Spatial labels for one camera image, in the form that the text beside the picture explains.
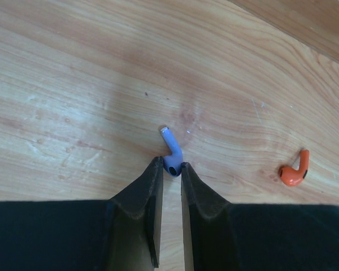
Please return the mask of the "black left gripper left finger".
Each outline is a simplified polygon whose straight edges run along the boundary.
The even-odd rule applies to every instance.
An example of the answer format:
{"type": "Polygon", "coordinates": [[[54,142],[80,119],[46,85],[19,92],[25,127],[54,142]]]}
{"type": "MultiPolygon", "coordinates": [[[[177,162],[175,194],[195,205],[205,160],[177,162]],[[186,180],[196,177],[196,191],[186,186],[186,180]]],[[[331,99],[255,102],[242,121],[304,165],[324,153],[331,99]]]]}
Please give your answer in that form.
{"type": "Polygon", "coordinates": [[[0,270],[154,270],[163,158],[110,199],[0,202],[0,270]]]}

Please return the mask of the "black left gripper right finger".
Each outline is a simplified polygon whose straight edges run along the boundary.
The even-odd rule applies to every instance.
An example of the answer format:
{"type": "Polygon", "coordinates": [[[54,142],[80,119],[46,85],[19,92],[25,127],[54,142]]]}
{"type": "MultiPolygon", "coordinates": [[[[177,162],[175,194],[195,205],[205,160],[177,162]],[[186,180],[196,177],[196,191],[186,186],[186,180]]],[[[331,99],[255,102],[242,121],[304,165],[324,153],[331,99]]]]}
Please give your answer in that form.
{"type": "Polygon", "coordinates": [[[181,166],[186,270],[339,270],[339,206],[231,203],[181,166]]]}

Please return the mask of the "purple earbud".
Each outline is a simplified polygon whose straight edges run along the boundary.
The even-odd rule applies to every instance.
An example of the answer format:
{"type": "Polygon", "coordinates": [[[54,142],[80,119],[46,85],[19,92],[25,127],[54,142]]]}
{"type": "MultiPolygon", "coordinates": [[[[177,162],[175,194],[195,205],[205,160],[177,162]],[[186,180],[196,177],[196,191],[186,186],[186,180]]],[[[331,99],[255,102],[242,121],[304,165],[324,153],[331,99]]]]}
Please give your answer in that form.
{"type": "Polygon", "coordinates": [[[170,155],[163,158],[164,168],[171,176],[178,177],[181,174],[181,164],[183,162],[182,149],[169,127],[163,127],[160,133],[171,151],[170,155]]]}

